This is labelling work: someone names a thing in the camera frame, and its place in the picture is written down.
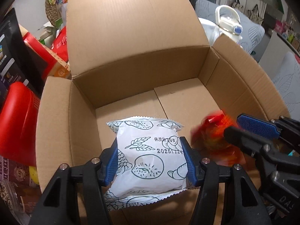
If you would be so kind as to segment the large red snack bag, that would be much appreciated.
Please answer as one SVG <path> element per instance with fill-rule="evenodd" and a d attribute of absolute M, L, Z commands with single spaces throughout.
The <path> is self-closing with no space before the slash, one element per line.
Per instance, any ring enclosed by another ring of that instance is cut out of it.
<path fill-rule="evenodd" d="M 222 110 L 213 112 L 203 118 L 202 122 L 193 127 L 191 133 L 191 147 L 200 151 L 218 165 L 231 167 L 234 164 L 246 164 L 240 149 L 225 140 L 224 131 L 227 127 L 237 124 Z"/>

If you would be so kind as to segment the white bread packet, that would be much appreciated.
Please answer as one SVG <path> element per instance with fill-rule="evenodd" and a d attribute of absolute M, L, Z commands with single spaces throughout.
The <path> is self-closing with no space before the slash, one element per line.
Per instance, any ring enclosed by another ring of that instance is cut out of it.
<path fill-rule="evenodd" d="M 180 123 L 133 116 L 107 125 L 118 147 L 116 175 L 104 194 L 109 211 L 149 205 L 188 189 Z"/>

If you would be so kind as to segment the near grey covered chair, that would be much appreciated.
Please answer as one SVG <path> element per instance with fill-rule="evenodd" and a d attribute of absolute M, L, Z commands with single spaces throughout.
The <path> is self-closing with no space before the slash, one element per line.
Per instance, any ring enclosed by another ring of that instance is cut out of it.
<path fill-rule="evenodd" d="M 273 83 L 283 98 L 292 119 L 299 120 L 299 57 L 287 52 Z"/>

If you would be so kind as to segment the grey covered chair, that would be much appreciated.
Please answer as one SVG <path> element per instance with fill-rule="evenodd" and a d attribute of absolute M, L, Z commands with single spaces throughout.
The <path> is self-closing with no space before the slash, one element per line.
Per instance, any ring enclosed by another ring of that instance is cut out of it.
<path fill-rule="evenodd" d="M 273 83 L 283 98 L 292 119 L 299 120 L 299 57 L 287 52 Z"/>
<path fill-rule="evenodd" d="M 209 44 L 213 45 L 216 39 L 224 34 L 220 27 L 216 25 L 215 20 L 215 9 L 218 7 L 215 3 L 208 0 L 198 0 L 195 5 L 195 12 L 198 19 L 205 31 Z M 260 43 L 265 30 L 264 28 L 252 22 L 246 15 L 241 11 L 234 9 L 239 14 L 243 32 L 241 33 L 242 39 L 237 43 L 246 52 L 251 53 L 253 49 Z"/>

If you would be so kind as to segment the yellow green fruit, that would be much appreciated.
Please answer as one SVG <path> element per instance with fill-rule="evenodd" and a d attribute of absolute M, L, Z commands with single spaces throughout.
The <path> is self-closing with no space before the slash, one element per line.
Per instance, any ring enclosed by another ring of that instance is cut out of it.
<path fill-rule="evenodd" d="M 28 169 L 29 169 L 29 174 L 30 174 L 31 180 L 32 180 L 36 185 L 39 185 L 39 179 L 38 179 L 38 171 L 37 171 L 37 168 L 34 167 L 34 166 L 29 166 Z"/>

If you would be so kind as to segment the far grey covered chair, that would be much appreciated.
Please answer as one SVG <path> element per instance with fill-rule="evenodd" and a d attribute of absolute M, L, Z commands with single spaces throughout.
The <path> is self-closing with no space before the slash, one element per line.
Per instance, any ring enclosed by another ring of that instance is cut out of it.
<path fill-rule="evenodd" d="M 224 34 L 220 27 L 216 25 L 215 20 L 215 9 L 218 7 L 215 3 L 208 0 L 198 0 L 195 5 L 195 12 L 198 19 L 205 31 L 209 44 L 213 45 L 216 39 Z M 253 49 L 260 43 L 265 30 L 264 28 L 252 22 L 246 15 L 241 11 L 234 9 L 239 14 L 243 32 L 241 33 L 242 39 L 237 43 L 246 52 L 251 53 Z"/>

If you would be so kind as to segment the red canister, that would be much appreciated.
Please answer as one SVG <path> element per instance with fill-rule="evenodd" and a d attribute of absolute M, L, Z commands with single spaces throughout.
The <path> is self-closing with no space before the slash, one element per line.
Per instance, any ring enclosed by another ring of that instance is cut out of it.
<path fill-rule="evenodd" d="M 23 83 L 10 85 L 1 110 L 1 156 L 36 166 L 36 127 L 40 99 Z"/>

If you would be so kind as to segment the white thermos pot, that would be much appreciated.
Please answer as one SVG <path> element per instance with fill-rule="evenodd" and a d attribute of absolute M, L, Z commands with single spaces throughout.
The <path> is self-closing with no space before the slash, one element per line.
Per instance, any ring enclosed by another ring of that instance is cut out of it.
<path fill-rule="evenodd" d="M 215 9 L 216 25 L 220 27 L 222 33 L 238 43 L 241 39 L 243 27 L 239 14 L 228 5 L 220 5 Z"/>

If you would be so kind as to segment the open cardboard box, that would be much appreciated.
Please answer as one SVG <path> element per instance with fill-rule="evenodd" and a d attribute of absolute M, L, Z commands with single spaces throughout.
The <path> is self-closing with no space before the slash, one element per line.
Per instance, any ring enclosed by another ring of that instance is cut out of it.
<path fill-rule="evenodd" d="M 142 116 L 192 127 L 214 110 L 288 115 L 240 45 L 225 35 L 209 44 L 189 0 L 69 0 L 67 37 L 72 78 L 48 77 L 38 112 L 42 192 L 61 164 L 84 165 L 112 146 L 110 121 Z M 108 210 L 112 224 L 190 224 L 200 188 L 189 183 L 156 203 Z"/>

